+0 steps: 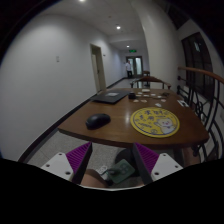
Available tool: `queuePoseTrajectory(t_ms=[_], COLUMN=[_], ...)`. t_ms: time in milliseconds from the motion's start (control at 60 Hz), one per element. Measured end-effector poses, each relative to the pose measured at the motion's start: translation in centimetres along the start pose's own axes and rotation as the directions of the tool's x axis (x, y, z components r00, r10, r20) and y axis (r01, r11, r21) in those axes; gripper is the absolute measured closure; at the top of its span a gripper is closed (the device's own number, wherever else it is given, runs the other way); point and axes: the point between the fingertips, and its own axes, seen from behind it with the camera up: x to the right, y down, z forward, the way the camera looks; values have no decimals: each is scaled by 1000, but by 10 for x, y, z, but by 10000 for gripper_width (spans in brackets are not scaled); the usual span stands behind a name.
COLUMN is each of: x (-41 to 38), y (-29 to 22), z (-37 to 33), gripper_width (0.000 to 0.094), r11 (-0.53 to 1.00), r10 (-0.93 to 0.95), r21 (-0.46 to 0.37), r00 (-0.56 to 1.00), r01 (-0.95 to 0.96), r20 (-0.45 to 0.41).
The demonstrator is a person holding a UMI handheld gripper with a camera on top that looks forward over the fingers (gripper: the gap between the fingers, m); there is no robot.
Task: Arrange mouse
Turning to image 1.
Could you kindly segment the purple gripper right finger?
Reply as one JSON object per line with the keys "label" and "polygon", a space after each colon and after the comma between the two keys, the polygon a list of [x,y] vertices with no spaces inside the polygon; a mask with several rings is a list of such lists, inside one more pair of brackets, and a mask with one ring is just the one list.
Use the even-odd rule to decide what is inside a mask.
{"label": "purple gripper right finger", "polygon": [[133,144],[132,153],[145,185],[182,169],[167,153],[157,154],[139,143]]}

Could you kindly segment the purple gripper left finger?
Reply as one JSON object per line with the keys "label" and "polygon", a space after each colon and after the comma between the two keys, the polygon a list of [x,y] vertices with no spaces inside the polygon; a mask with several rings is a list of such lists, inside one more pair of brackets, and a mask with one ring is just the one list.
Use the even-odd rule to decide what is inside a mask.
{"label": "purple gripper left finger", "polygon": [[42,169],[65,180],[80,184],[92,154],[92,143],[85,143],[68,153],[59,152]]}

